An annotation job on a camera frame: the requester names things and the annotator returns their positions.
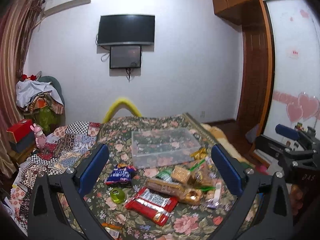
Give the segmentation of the clear plastic storage box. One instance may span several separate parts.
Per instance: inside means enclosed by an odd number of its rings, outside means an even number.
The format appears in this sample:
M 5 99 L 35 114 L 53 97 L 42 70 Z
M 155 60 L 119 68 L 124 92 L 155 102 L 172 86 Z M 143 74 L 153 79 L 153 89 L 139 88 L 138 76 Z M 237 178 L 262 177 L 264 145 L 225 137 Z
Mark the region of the clear plastic storage box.
M 186 128 L 134 131 L 131 133 L 132 163 L 137 169 L 188 163 L 201 148 Z

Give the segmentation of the striped red curtain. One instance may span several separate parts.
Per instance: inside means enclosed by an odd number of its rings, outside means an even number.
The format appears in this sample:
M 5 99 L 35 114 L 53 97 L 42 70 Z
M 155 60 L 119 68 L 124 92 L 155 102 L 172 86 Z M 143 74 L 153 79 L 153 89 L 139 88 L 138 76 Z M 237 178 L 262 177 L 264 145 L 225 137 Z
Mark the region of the striped red curtain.
M 1 17 L 1 175 L 11 178 L 16 168 L 8 156 L 7 129 L 21 120 L 16 106 L 16 83 L 22 77 L 30 39 L 42 11 L 42 0 L 13 0 Z

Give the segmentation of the pile of clothes on chair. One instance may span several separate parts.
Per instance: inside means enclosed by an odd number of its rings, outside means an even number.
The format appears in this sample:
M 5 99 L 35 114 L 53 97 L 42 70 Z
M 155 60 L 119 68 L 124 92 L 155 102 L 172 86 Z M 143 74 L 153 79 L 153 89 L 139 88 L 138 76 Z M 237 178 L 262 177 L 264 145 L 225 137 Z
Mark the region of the pile of clothes on chair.
M 56 129 L 65 114 L 65 100 L 59 81 L 41 72 L 23 74 L 16 84 L 16 105 L 26 118 L 40 125 L 45 134 Z

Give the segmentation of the long brown biscuit pack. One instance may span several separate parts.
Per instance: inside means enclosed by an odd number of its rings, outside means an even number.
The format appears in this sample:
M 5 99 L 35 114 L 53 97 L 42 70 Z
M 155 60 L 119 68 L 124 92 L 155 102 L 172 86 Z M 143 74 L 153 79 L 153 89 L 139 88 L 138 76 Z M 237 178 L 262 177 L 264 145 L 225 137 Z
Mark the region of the long brown biscuit pack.
M 157 178 L 149 178 L 146 181 L 145 186 L 153 191 L 175 197 L 180 197 L 185 191 L 185 188 L 179 183 L 169 183 Z

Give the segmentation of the green round jelly cup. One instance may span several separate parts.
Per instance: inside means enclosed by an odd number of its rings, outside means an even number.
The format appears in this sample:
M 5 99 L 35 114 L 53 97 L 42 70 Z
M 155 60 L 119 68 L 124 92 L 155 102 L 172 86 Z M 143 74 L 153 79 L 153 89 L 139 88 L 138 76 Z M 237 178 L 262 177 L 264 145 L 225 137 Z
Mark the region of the green round jelly cup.
M 125 192 L 120 189 L 120 188 L 113 188 L 110 191 L 110 197 L 112 202 L 116 203 L 116 204 L 121 204 L 124 203 L 126 200 L 126 196 L 125 196 Z

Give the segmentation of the green snack packet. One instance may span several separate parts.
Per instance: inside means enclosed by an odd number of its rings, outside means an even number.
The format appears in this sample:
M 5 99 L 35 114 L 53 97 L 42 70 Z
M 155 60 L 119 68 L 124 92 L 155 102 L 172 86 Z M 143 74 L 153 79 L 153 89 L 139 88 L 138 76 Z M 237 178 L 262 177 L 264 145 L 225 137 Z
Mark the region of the green snack packet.
M 161 172 L 159 172 L 155 178 L 172 183 L 173 179 L 171 177 L 171 170 L 163 170 Z

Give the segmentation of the yellow fleece blanket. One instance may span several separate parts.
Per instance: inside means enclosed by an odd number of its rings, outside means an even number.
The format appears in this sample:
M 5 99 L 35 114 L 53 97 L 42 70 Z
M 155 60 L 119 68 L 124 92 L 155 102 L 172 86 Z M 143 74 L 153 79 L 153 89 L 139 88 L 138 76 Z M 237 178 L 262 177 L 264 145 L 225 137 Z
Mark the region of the yellow fleece blanket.
M 255 165 L 245 159 L 236 148 L 228 141 L 225 133 L 216 126 L 210 126 L 209 124 L 201 123 L 201 126 L 207 130 L 215 139 L 226 149 L 231 157 L 237 159 L 241 163 L 246 163 L 250 167 L 255 168 Z

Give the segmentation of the red white snack pack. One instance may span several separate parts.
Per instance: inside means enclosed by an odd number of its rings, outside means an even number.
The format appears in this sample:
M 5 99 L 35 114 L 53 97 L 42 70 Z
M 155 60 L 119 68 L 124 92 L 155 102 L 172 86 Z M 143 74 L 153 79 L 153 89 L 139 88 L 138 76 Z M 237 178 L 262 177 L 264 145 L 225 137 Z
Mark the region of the red white snack pack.
M 135 211 L 148 218 L 156 225 L 164 226 L 177 204 L 176 197 L 163 197 L 143 187 L 126 202 L 125 207 L 127 210 Z

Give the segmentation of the orange bread clear bag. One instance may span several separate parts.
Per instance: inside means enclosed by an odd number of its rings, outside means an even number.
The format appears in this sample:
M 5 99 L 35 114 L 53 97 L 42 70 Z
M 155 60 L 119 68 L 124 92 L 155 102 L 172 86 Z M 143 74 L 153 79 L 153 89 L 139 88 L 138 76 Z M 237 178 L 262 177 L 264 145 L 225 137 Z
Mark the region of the orange bread clear bag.
M 188 188 L 182 193 L 179 198 L 179 202 L 192 206 L 199 206 L 201 204 L 201 198 L 203 193 L 199 189 Z

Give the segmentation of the blue biscuit snack bag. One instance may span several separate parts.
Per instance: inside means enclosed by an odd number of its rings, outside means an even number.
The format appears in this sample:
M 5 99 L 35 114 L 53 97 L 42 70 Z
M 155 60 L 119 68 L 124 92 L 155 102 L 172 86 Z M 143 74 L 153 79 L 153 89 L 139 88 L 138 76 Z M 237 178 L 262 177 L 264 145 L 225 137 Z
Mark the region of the blue biscuit snack bag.
M 129 185 L 136 175 L 137 169 L 132 165 L 118 164 L 114 167 L 108 178 L 105 179 L 106 185 Z

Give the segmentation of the wall mounted black television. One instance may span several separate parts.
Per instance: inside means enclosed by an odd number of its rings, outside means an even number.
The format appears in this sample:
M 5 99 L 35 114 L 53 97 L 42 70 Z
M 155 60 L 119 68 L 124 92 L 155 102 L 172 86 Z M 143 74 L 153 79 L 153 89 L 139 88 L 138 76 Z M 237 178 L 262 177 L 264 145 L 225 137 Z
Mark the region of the wall mounted black television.
M 105 15 L 100 17 L 97 45 L 152 45 L 155 42 L 154 15 Z

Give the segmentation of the purple white snack bar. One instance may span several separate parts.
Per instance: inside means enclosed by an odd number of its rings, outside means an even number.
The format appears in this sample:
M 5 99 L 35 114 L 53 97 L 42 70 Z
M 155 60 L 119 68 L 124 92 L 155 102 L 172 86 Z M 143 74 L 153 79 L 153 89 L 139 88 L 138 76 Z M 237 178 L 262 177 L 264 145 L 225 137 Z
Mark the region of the purple white snack bar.
M 214 189 L 206 193 L 204 206 L 209 209 L 217 209 L 220 205 L 220 197 L 222 192 L 222 180 L 218 179 L 215 183 Z

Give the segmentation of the gold snack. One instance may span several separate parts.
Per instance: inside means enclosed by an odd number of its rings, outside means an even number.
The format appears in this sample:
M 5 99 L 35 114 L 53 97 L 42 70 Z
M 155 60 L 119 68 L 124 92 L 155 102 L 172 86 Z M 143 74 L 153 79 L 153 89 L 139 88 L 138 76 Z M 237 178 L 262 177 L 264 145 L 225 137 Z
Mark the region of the gold snack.
M 200 148 L 198 151 L 190 155 L 194 160 L 202 160 L 207 156 L 207 150 L 205 148 Z

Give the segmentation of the dark grey box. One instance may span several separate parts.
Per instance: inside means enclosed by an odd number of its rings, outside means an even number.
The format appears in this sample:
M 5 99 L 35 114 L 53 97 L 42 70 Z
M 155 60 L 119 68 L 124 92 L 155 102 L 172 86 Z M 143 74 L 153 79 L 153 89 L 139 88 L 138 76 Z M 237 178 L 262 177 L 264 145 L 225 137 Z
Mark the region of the dark grey box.
M 13 151 L 17 153 L 22 153 L 23 151 L 27 150 L 35 143 L 35 137 L 33 131 L 28 133 L 25 137 L 23 137 L 19 142 L 9 142 L 10 147 Z

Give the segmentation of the square cracker pack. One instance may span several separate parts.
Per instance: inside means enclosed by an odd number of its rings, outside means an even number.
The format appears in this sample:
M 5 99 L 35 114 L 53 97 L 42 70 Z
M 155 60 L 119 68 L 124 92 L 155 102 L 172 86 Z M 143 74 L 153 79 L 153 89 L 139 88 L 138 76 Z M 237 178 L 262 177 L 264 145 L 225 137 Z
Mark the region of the square cracker pack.
M 191 184 L 192 183 L 191 172 L 188 169 L 183 168 L 178 165 L 176 165 L 174 167 L 170 176 L 174 181 L 178 181 L 181 184 Z

